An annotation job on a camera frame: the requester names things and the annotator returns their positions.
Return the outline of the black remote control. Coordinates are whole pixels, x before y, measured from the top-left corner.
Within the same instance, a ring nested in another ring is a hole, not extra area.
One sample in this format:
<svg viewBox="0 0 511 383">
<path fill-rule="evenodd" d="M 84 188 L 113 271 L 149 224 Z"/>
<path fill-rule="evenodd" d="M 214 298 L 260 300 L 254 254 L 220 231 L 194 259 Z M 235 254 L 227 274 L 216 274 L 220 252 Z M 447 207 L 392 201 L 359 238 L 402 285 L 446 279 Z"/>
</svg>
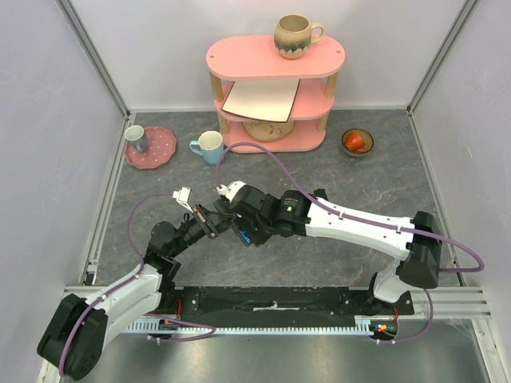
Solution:
<svg viewBox="0 0 511 383">
<path fill-rule="evenodd" d="M 215 201 L 213 203 L 213 206 L 214 208 L 221 214 L 224 214 L 226 215 L 228 218 L 232 218 L 234 219 L 235 218 L 235 214 L 231 211 L 231 209 L 229 208 L 228 204 L 223 201 L 222 199 L 218 199 L 217 201 Z M 232 226 L 231 226 L 231 229 L 232 231 L 235 233 L 235 235 L 238 237 L 238 239 L 243 243 L 243 245 L 245 247 L 247 247 L 244 242 L 242 241 L 242 239 L 240 238 L 240 235 L 238 233 L 238 229 L 241 228 L 238 224 L 236 224 L 235 222 L 232 223 Z"/>
</svg>

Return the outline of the blue AAA battery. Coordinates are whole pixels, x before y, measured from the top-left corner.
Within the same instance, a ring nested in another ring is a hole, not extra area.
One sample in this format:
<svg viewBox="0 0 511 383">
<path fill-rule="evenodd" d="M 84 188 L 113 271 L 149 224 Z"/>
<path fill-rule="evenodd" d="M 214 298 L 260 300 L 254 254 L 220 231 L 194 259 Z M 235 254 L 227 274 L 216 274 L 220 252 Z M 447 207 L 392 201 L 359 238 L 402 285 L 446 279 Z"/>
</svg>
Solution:
<svg viewBox="0 0 511 383">
<path fill-rule="evenodd" d="M 240 235 L 240 238 L 242 239 L 242 241 L 244 242 L 244 244 L 249 247 L 251 244 L 252 244 L 252 241 L 250 240 L 250 238 L 247 236 L 247 234 L 245 233 L 244 230 L 242 230 L 241 228 L 238 229 L 238 233 Z"/>
</svg>

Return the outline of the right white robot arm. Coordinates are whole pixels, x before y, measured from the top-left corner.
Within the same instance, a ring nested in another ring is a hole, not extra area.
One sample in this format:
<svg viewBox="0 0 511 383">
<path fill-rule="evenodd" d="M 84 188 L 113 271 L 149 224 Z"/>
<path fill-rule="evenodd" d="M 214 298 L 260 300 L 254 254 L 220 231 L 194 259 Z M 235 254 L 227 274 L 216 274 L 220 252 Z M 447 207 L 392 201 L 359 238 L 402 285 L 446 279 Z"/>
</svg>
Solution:
<svg viewBox="0 0 511 383">
<path fill-rule="evenodd" d="M 375 314 L 386 313 L 412 287 L 438 287 L 442 241 L 430 213 L 410 218 L 356 211 L 328 201 L 322 190 L 308 195 L 288 190 L 276 198 L 242 181 L 216 191 L 248 246 L 297 235 L 342 240 L 391 256 L 393 262 L 375 275 L 365 296 Z"/>
</svg>

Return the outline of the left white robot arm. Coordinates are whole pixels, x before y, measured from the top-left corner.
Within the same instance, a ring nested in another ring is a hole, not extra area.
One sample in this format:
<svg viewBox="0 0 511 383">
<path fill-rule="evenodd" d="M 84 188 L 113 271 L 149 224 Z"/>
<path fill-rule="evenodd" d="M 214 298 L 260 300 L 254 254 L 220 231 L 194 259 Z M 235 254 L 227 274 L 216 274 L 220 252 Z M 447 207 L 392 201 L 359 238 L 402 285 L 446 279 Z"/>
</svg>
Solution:
<svg viewBox="0 0 511 383">
<path fill-rule="evenodd" d="M 104 348 L 139 317 L 166 314 L 175 305 L 173 279 L 180 268 L 176 257 L 202 238 L 214 239 L 232 226 L 228 205 L 214 210 L 196 205 L 179 227 L 156 224 L 141 264 L 106 288 L 81 298 L 63 298 L 37 346 L 37 353 L 75 381 L 97 364 Z"/>
</svg>

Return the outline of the light blue mug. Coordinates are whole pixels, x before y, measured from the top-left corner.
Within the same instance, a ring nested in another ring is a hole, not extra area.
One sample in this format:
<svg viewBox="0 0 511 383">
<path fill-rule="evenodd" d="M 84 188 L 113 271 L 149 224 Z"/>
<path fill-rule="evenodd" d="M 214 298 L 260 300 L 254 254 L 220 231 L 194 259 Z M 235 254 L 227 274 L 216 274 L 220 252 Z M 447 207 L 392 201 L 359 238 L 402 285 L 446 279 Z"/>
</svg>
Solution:
<svg viewBox="0 0 511 383">
<path fill-rule="evenodd" d="M 217 131 L 204 132 L 198 140 L 189 143 L 189 148 L 201 156 L 207 164 L 214 166 L 224 152 L 223 136 Z"/>
</svg>

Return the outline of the beige painted bowl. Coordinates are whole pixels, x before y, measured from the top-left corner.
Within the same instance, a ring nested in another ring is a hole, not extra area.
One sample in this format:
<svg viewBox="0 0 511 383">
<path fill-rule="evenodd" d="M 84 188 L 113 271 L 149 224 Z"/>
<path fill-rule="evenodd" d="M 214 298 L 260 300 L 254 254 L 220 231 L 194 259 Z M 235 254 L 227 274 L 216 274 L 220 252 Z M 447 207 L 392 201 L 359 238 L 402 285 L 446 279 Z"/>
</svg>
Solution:
<svg viewBox="0 0 511 383">
<path fill-rule="evenodd" d="M 295 122 L 270 122 L 263 120 L 250 120 L 242 123 L 249 136 L 261 142 L 272 142 L 287 136 L 294 128 Z"/>
</svg>

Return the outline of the pink dotted plate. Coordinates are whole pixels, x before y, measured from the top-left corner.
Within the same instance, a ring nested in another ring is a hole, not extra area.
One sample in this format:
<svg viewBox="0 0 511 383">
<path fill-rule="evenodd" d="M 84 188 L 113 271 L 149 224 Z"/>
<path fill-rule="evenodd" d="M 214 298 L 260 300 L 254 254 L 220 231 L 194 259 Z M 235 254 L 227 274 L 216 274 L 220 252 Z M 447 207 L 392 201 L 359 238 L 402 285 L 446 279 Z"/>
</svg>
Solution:
<svg viewBox="0 0 511 383">
<path fill-rule="evenodd" d="M 176 151 L 174 134 L 161 126 L 146 127 L 145 134 L 149 149 L 144 153 L 126 142 L 124 154 L 127 163 L 140 170 L 155 169 L 166 164 Z"/>
</svg>

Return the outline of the grey dotted mug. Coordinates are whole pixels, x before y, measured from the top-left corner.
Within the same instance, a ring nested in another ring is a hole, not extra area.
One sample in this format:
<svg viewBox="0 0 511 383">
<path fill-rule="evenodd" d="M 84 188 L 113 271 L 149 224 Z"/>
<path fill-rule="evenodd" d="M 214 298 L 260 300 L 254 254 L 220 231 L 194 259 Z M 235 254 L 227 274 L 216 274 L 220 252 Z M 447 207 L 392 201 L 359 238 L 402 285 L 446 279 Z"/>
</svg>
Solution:
<svg viewBox="0 0 511 383">
<path fill-rule="evenodd" d="M 140 125 L 129 126 L 124 133 L 128 143 L 139 153 L 146 153 L 149 150 L 149 142 L 145 128 Z"/>
</svg>

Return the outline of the white square plate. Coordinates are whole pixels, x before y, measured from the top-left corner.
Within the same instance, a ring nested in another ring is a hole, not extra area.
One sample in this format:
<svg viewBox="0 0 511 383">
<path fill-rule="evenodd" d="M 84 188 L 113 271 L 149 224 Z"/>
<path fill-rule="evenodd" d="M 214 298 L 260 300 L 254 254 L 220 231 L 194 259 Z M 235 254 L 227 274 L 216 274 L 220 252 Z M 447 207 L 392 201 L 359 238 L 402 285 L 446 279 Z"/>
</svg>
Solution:
<svg viewBox="0 0 511 383">
<path fill-rule="evenodd" d="M 299 83 L 298 79 L 236 81 L 221 110 L 251 120 L 287 122 Z"/>
</svg>

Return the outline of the orange cup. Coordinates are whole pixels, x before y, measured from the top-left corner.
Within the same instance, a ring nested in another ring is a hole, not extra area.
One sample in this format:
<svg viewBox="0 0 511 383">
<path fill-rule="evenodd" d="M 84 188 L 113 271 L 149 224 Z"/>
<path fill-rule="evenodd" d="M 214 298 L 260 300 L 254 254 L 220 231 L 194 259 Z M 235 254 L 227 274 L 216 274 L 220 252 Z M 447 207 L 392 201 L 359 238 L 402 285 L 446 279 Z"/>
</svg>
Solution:
<svg viewBox="0 0 511 383">
<path fill-rule="evenodd" d="M 357 132 L 351 132 L 344 140 L 344 146 L 351 152 L 364 153 L 368 150 L 365 140 Z"/>
</svg>

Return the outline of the patterned small bowl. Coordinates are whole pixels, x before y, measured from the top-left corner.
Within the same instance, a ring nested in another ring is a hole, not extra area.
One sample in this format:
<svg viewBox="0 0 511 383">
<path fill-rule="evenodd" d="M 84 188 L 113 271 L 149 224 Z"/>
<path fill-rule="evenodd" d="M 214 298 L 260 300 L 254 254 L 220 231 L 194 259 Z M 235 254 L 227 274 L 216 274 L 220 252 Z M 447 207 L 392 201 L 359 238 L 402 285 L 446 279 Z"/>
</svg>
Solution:
<svg viewBox="0 0 511 383">
<path fill-rule="evenodd" d="M 351 132 L 357 132 L 360 136 L 362 136 L 362 138 L 365 140 L 366 142 L 366 146 L 368 147 L 368 150 L 364 153 L 356 153 L 356 152 L 351 152 L 349 151 L 345 146 L 344 146 L 344 140 L 346 139 L 346 137 L 351 133 Z M 348 129 L 346 130 L 343 135 L 342 135 L 342 139 L 341 139 L 341 142 L 342 142 L 342 148 L 344 150 L 344 152 L 348 155 L 348 156 L 351 156 L 351 157 L 362 157 L 362 156 L 365 156 L 366 154 L 368 154 L 374 147 L 374 137 L 366 130 L 363 130 L 363 129 L 357 129 L 357 128 L 353 128 L 353 129 Z"/>
</svg>

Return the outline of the pink three-tier shelf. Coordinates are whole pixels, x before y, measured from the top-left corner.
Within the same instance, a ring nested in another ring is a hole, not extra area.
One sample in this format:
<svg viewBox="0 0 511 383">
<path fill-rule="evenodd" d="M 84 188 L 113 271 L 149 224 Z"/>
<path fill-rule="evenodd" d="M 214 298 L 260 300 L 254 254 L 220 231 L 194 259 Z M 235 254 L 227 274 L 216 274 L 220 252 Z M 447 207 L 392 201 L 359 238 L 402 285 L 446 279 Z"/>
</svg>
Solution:
<svg viewBox="0 0 511 383">
<path fill-rule="evenodd" d="M 206 62 L 220 132 L 234 152 L 308 152 L 324 141 L 345 50 L 334 38 L 297 59 L 280 56 L 268 35 L 213 44 Z"/>
</svg>

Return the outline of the beige ceramic mug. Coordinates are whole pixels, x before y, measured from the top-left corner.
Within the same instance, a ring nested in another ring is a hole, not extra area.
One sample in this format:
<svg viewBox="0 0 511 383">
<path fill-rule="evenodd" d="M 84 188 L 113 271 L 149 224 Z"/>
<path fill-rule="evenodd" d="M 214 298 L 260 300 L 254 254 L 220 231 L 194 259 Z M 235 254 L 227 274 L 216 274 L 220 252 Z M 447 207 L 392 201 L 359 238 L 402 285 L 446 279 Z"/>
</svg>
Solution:
<svg viewBox="0 0 511 383">
<path fill-rule="evenodd" d="M 321 23 L 311 23 L 303 15 L 289 14 L 281 17 L 276 24 L 274 45 L 280 56 L 296 59 L 324 36 L 325 28 Z"/>
</svg>

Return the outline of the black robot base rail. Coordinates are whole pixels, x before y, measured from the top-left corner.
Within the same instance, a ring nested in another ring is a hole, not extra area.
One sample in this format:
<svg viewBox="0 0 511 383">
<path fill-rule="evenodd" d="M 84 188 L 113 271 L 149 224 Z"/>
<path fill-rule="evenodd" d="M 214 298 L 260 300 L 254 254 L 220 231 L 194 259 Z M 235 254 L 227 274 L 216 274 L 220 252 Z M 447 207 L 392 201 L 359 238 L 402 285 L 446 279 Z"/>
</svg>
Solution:
<svg viewBox="0 0 511 383">
<path fill-rule="evenodd" d="M 185 286 L 162 294 L 158 314 L 210 326 L 347 326 L 356 316 L 411 316 L 409 292 L 396 303 L 344 286 Z"/>
</svg>

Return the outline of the aluminium frame front rail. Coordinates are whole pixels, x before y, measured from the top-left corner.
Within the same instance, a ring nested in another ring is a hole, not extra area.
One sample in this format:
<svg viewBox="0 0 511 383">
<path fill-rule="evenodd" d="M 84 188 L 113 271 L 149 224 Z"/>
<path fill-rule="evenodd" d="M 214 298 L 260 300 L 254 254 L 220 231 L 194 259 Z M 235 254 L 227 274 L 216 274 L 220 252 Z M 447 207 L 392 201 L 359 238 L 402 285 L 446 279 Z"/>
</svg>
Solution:
<svg viewBox="0 0 511 383">
<path fill-rule="evenodd" d="M 106 286 L 66 286 L 62 297 L 75 294 L 81 298 L 95 294 Z M 426 318 L 429 308 L 426 293 L 412 289 L 411 300 L 414 304 L 415 316 Z M 491 318 L 490 309 L 480 287 L 439 287 L 429 290 L 436 319 L 481 319 Z"/>
</svg>

